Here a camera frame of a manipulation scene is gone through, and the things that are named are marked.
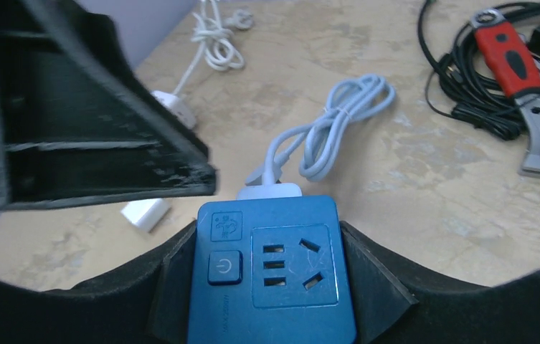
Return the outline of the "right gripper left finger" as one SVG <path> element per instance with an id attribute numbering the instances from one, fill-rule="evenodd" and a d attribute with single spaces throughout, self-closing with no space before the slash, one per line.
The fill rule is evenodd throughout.
<path id="1" fill-rule="evenodd" d="M 185 343 L 196 225 L 68 290 L 0 281 L 0 343 Z"/>

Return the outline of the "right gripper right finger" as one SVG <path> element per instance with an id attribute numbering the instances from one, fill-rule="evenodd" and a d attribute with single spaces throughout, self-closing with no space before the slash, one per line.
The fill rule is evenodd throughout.
<path id="1" fill-rule="evenodd" d="M 485 287 L 340 226 L 358 343 L 540 343 L 540 270 Z"/>

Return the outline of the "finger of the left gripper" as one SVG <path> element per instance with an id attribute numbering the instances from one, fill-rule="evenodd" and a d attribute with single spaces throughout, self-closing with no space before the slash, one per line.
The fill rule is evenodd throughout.
<path id="1" fill-rule="evenodd" d="M 0 211 L 216 189 L 208 147 L 136 78 L 109 16 L 0 1 Z"/>

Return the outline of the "white charger plug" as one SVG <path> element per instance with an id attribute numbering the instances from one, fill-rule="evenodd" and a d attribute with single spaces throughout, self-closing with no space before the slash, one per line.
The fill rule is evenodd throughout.
<path id="1" fill-rule="evenodd" d="M 120 213 L 135 228 L 150 233 L 170 209 L 171 204 L 164 199 L 144 199 L 128 202 Z"/>

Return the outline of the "dark blue cube socket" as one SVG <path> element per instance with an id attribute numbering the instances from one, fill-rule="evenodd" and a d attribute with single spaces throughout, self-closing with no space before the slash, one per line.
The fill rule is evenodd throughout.
<path id="1" fill-rule="evenodd" d="M 353 343 L 356 336 L 331 197 L 199 209 L 188 343 Z"/>

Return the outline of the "white plug adapter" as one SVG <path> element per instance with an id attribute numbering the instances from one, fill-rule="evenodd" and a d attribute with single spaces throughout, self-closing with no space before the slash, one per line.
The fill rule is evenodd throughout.
<path id="1" fill-rule="evenodd" d="M 181 98 L 160 90 L 154 90 L 151 94 L 188 129 L 195 129 L 196 116 Z"/>

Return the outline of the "blue power strip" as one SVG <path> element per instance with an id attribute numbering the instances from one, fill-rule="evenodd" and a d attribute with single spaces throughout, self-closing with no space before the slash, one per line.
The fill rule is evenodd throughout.
<path id="1" fill-rule="evenodd" d="M 302 196 L 300 187 L 294 183 L 273 183 L 268 185 L 246 186 L 242 188 L 237 200 L 278 199 Z"/>

